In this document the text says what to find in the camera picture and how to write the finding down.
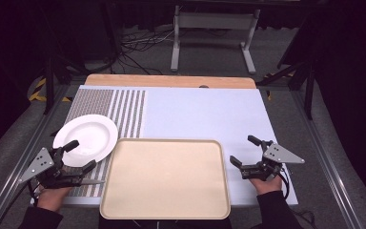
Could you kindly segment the black tripod stand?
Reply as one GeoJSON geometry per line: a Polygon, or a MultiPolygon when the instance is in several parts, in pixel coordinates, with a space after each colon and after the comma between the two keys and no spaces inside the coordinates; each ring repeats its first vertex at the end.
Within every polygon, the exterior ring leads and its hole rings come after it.
{"type": "Polygon", "coordinates": [[[314,64],[311,61],[297,63],[279,71],[278,73],[268,73],[266,77],[264,77],[261,81],[256,82],[255,85],[268,86],[271,83],[290,74],[293,76],[288,81],[287,87],[291,91],[298,91],[303,84],[306,84],[303,110],[305,115],[310,120],[312,120],[312,100],[315,84],[315,70],[314,64]]]}
{"type": "Polygon", "coordinates": [[[68,70],[68,67],[72,67],[77,73],[90,74],[85,67],[77,65],[62,55],[55,54],[46,59],[44,68],[46,79],[45,115],[50,112],[54,105],[54,79],[57,79],[61,85],[69,85],[71,83],[71,71],[68,70]]]}

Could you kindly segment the aluminium floor rail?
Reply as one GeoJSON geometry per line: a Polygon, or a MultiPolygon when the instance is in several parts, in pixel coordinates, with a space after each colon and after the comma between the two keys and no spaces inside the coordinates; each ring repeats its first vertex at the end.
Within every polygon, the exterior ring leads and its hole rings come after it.
{"type": "Polygon", "coordinates": [[[44,102],[32,101],[0,139],[0,229],[16,229],[22,221],[31,197],[18,178],[42,147],[52,145],[51,134],[63,125],[71,107],[62,98],[75,96],[77,89],[76,85],[59,86],[48,114],[44,102]]]}
{"type": "Polygon", "coordinates": [[[349,229],[364,229],[363,225],[356,214],[351,198],[345,188],[345,185],[330,157],[323,146],[320,134],[314,122],[306,115],[304,111],[304,103],[300,92],[291,92],[291,96],[297,110],[300,112],[304,125],[312,139],[316,157],[324,172],[329,186],[335,197],[335,201],[349,229]]]}

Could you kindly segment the yellow black hazard tape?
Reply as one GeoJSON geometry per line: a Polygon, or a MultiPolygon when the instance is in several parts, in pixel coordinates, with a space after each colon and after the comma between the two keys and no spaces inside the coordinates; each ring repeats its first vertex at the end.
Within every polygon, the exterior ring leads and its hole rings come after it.
{"type": "Polygon", "coordinates": [[[43,89],[43,87],[46,84],[46,78],[42,77],[38,83],[36,84],[34,90],[32,91],[30,97],[29,97],[29,101],[43,101],[46,102],[47,98],[44,95],[41,95],[40,92],[43,89]]]}

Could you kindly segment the white round plate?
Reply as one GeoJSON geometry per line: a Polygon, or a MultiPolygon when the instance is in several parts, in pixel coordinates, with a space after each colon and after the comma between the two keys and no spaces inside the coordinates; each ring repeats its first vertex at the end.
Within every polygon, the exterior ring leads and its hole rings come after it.
{"type": "Polygon", "coordinates": [[[118,129],[106,116],[86,114],[65,124],[56,134],[52,147],[63,147],[73,140],[79,145],[64,154],[63,162],[66,166],[82,167],[92,160],[99,162],[112,152],[118,129]]]}

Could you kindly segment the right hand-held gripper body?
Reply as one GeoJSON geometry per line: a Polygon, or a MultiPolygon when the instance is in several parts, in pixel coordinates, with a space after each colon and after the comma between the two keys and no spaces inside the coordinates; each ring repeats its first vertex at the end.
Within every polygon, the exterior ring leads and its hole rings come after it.
{"type": "Polygon", "coordinates": [[[302,164],[305,160],[281,145],[261,140],[262,157],[254,165],[242,165],[240,174],[243,179],[257,178],[269,181],[278,176],[284,163],[302,164]]]}

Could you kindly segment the grey metal stand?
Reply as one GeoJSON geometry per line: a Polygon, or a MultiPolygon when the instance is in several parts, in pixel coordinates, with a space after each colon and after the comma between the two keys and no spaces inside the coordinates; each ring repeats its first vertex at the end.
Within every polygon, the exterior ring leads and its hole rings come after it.
{"type": "Polygon", "coordinates": [[[247,38],[240,43],[245,64],[249,74],[255,74],[255,66],[250,47],[259,19],[260,10],[251,14],[184,12],[180,6],[174,8],[173,16],[173,52],[171,71],[176,72],[179,66],[180,30],[181,29],[219,29],[247,31],[247,38]]]}

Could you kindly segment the white table cover board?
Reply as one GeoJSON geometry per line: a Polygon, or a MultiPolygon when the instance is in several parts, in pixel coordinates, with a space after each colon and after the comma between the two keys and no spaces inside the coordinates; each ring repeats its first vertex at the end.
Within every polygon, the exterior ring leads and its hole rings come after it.
{"type": "Polygon", "coordinates": [[[202,89],[167,87],[79,88],[137,89],[147,92],[145,116],[138,139],[214,140],[222,148],[231,205],[255,206],[255,189],[246,183],[228,158],[248,163],[261,152],[247,137],[271,140],[275,134],[260,92],[256,89],[202,89]]]}

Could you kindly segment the person's right hand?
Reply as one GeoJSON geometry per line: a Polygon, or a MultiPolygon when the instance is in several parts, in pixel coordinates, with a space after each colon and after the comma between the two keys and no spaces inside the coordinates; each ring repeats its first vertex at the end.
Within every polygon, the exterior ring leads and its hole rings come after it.
{"type": "Polygon", "coordinates": [[[275,177],[270,181],[263,181],[257,178],[252,178],[251,184],[254,186],[256,192],[259,195],[282,190],[282,179],[280,177],[275,177]]]}

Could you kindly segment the grey striped placemat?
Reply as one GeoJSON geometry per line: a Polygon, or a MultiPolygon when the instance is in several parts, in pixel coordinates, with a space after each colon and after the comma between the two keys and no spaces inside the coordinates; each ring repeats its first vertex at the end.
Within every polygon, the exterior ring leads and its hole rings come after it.
{"type": "MultiPolygon", "coordinates": [[[[81,87],[72,102],[65,124],[82,115],[103,115],[116,125],[118,140],[139,138],[144,123],[146,95],[146,91],[137,89],[81,87]]],[[[88,172],[86,177],[105,181],[111,159],[112,153],[96,162],[96,167],[88,172]]],[[[76,171],[77,168],[65,165],[65,169],[70,172],[76,171]]],[[[70,196],[72,198],[99,198],[102,196],[103,188],[104,183],[82,185],[72,188],[70,196]]]]}

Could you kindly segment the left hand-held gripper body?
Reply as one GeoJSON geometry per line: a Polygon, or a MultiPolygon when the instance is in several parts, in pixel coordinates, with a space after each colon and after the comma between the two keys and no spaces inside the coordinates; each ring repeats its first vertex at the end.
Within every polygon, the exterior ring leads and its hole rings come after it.
{"type": "Polygon", "coordinates": [[[35,178],[40,185],[48,189],[104,183],[103,180],[86,178],[86,175],[82,175],[81,168],[83,166],[78,167],[75,172],[66,172],[63,169],[65,153],[67,152],[63,152],[62,147],[52,150],[42,148],[19,178],[19,182],[24,183],[35,178]]]}

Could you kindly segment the beige plastic tray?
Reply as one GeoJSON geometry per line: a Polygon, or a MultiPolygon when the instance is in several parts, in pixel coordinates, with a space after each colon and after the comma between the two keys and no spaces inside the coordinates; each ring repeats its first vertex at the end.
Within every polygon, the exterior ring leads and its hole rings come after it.
{"type": "Polygon", "coordinates": [[[214,140],[121,139],[112,153],[100,214],[105,219],[224,219],[231,212],[214,140]]]}

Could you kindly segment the person's left hand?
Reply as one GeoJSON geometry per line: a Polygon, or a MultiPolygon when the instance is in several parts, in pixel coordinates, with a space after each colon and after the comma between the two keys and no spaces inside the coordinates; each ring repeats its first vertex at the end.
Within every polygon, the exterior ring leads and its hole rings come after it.
{"type": "Polygon", "coordinates": [[[40,187],[37,206],[52,212],[58,212],[63,204],[64,198],[71,191],[71,187],[48,189],[40,187]]]}

